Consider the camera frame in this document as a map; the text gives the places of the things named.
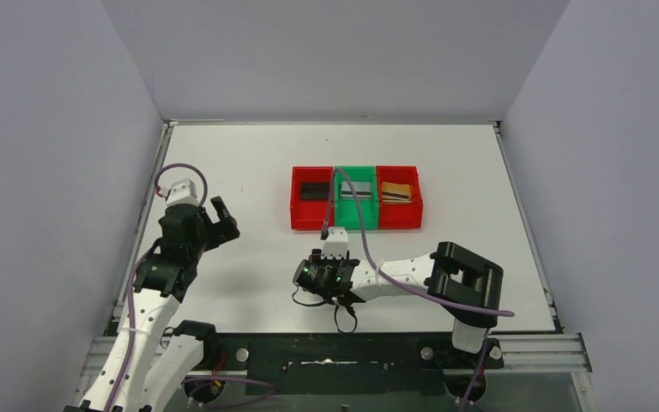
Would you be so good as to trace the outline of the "dark grey card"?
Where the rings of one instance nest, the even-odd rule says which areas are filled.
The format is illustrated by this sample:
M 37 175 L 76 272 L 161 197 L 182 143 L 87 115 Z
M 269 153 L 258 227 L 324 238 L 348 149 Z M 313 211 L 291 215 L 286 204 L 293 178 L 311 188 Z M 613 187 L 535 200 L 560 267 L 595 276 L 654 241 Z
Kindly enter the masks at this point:
M 319 193 L 327 193 L 329 189 L 329 182 L 302 182 L 300 184 L 301 193 L 312 193 L 314 196 L 317 196 Z

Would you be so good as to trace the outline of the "gold VIP card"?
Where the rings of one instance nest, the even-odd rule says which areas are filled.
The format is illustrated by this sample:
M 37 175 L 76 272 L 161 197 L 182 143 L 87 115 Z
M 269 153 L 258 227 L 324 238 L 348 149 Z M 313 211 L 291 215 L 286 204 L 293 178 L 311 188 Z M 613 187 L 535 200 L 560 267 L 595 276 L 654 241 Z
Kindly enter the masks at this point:
M 410 185 L 382 182 L 381 192 L 383 197 L 411 198 L 412 188 Z

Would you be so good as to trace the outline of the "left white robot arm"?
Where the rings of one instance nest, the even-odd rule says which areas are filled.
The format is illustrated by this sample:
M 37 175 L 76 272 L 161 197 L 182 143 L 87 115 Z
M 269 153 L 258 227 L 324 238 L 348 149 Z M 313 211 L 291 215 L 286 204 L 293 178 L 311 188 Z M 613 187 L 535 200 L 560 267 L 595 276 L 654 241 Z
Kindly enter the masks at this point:
M 175 341 L 154 359 L 203 254 L 240 236 L 222 198 L 210 202 L 217 221 L 192 198 L 166 207 L 159 220 L 162 235 L 130 276 L 126 316 L 115 343 L 76 411 L 161 411 L 194 367 L 212 368 L 221 361 L 215 326 L 194 320 L 174 326 Z

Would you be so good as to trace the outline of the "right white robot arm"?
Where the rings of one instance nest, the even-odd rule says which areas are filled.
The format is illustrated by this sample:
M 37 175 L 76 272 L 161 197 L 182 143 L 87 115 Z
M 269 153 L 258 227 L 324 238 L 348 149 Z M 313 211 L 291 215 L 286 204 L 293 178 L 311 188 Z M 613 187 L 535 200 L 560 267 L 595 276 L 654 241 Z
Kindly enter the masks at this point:
M 462 367 L 482 355 L 482 344 L 501 317 L 502 267 L 452 242 L 405 260 L 373 262 L 368 258 L 315 249 L 299 263 L 293 284 L 326 305 L 350 308 L 385 297 L 414 296 L 441 305 L 454 324 L 448 353 Z

